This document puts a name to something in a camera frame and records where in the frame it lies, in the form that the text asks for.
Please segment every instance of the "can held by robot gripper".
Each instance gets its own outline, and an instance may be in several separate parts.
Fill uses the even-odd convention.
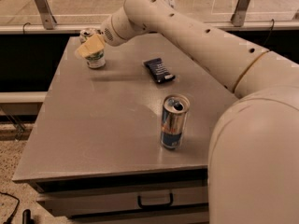
[[[181,94],[169,95],[164,99],[161,125],[161,143],[164,147],[176,149],[181,146],[189,108],[189,100]]]
[[[98,34],[98,30],[95,28],[86,28],[80,31],[79,40],[82,43],[86,42],[89,37],[94,34]],[[94,53],[93,55],[86,58],[87,65],[91,69],[102,67],[106,64],[104,57],[104,50]]]

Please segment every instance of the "desk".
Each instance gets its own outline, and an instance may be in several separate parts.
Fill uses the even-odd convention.
[[[107,64],[96,70],[75,57],[78,46],[71,37],[13,181],[35,188],[37,201],[54,216],[140,211],[140,193],[165,190],[160,201],[142,202],[157,207],[153,203],[169,203],[173,194],[164,211],[207,203],[210,135],[235,97],[161,35],[107,45]],[[153,82],[143,62],[156,57],[175,80]],[[191,103],[183,145],[175,151],[160,144],[162,104],[171,93]]]

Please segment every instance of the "tiled floor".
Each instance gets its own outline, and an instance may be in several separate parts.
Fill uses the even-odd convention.
[[[117,10],[122,0],[49,0],[59,23],[91,23],[102,21],[107,14]],[[177,9],[201,21],[229,21],[237,0],[176,0]],[[40,23],[33,0],[0,0],[0,26]],[[299,0],[252,0],[248,21],[291,21],[299,8]],[[26,184],[15,184],[11,177],[26,145],[26,140],[14,141],[14,128],[0,124],[0,191],[20,198],[13,223],[21,223],[22,211],[31,209],[37,224],[71,223],[65,217],[54,218],[35,203],[36,192]],[[7,220],[16,202],[0,196],[0,223]]]

